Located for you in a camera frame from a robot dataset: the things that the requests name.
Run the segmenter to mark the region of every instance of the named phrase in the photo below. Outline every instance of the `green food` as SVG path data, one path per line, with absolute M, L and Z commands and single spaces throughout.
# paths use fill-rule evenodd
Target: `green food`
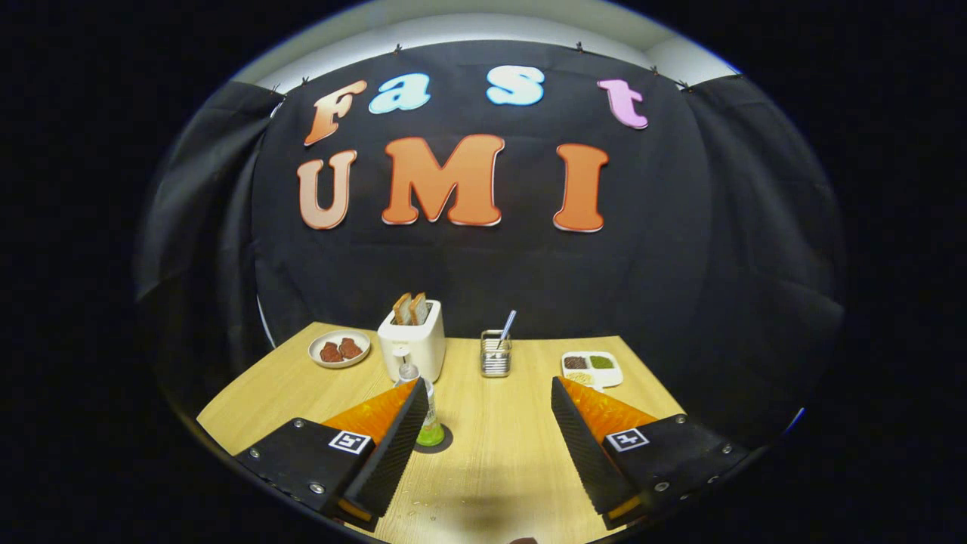
M 596 369 L 613 369 L 614 363 L 612 363 L 611 359 L 608 359 L 607 357 L 591 355 L 591 366 Z

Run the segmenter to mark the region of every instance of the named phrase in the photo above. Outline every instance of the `wooden table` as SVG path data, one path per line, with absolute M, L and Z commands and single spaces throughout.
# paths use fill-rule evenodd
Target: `wooden table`
M 349 327 L 309 325 L 225 387 L 198 423 L 235 455 L 293 417 L 321 422 L 393 387 L 375 331 L 352 329 L 371 341 L 355 366 L 332 370 L 309 359 L 313 339 L 341 328 Z M 366 534 L 395 544 L 528 536 L 571 544 L 617 532 L 595 513 L 550 408 L 551 378 L 572 350 L 614 354 L 625 378 L 605 388 L 608 395 L 657 418 L 683 413 L 620 337 L 514 340 L 505 378 L 480 375 L 480 339 L 448 338 L 434 387 L 454 442 L 440 453 L 413 453 L 389 511 Z

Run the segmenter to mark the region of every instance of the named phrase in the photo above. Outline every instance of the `pink letter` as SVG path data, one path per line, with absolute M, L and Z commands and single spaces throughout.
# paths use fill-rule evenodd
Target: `pink letter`
M 641 102 L 641 95 L 628 88 L 628 82 L 623 79 L 606 79 L 598 81 L 598 87 L 607 91 L 607 100 L 611 105 L 611 113 L 623 125 L 641 130 L 648 126 L 648 118 L 638 115 L 634 111 L 635 102 Z

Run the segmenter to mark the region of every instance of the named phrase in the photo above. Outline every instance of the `letter a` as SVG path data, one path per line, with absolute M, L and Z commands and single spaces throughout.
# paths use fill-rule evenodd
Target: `letter a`
M 395 109 L 416 109 L 429 100 L 426 87 L 429 76 L 407 74 L 394 77 L 379 86 L 380 94 L 369 103 L 370 113 L 389 113 Z

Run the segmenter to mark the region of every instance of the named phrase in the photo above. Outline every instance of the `green liquid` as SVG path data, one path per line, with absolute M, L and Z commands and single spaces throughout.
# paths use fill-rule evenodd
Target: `green liquid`
M 417 444 L 421 446 L 435 446 L 443 441 L 443 426 L 439 421 L 434 421 L 432 425 L 424 425 L 417 436 Z
M 608 359 L 607 357 L 591 355 L 591 366 L 596 369 L 613 369 L 614 363 L 612 363 L 611 359 Z

